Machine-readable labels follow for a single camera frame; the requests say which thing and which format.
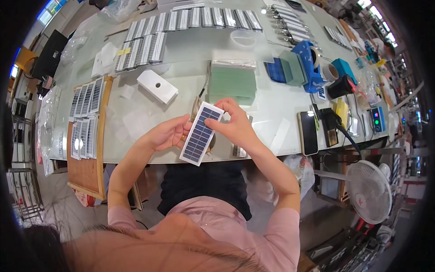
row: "electric fan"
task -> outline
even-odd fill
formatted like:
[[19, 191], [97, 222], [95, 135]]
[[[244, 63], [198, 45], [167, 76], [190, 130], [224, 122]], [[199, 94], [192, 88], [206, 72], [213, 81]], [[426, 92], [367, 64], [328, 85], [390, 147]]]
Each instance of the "electric fan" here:
[[369, 224], [384, 221], [391, 210], [390, 168], [369, 161], [351, 164], [346, 173], [346, 189], [355, 211]]

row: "tape roll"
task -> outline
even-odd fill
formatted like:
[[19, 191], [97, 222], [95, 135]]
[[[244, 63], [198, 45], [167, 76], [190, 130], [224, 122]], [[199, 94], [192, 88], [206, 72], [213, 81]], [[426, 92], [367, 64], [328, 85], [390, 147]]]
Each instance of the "tape roll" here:
[[311, 49], [311, 57], [313, 58], [314, 69], [316, 69], [317, 67], [319, 67], [320, 54], [319, 51], [317, 51], [317, 48], [315, 48], [314, 46], [310, 45], [310, 49]]

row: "blue tape dispenser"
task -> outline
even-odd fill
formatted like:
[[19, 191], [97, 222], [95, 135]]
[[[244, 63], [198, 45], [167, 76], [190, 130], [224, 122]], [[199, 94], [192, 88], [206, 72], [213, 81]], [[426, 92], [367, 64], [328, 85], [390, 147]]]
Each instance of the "blue tape dispenser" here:
[[313, 43], [303, 40], [291, 51], [301, 56], [302, 64], [307, 73], [308, 83], [304, 85], [305, 91], [312, 94], [317, 93], [325, 85], [326, 81], [323, 80], [320, 74], [319, 56]]

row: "woman's right hand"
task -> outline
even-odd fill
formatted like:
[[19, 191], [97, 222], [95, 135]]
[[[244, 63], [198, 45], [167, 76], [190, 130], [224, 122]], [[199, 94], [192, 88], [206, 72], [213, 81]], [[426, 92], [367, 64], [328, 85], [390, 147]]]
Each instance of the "woman's right hand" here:
[[243, 148], [248, 154], [251, 150], [262, 145], [252, 128], [246, 112], [232, 98], [221, 99], [216, 107], [226, 111], [231, 116], [230, 122], [224, 124], [213, 119], [205, 119], [204, 123], [211, 129], [220, 132], [233, 144]]

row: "woman's left hand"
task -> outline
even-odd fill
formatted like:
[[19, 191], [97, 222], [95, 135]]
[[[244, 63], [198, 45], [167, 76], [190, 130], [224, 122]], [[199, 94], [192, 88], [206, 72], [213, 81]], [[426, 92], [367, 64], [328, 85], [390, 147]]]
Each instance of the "woman's left hand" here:
[[147, 139], [154, 151], [163, 151], [172, 146], [182, 149], [184, 143], [181, 138], [183, 136], [187, 138], [192, 128], [189, 117], [189, 114], [185, 114], [163, 122], [151, 129], [143, 137]]

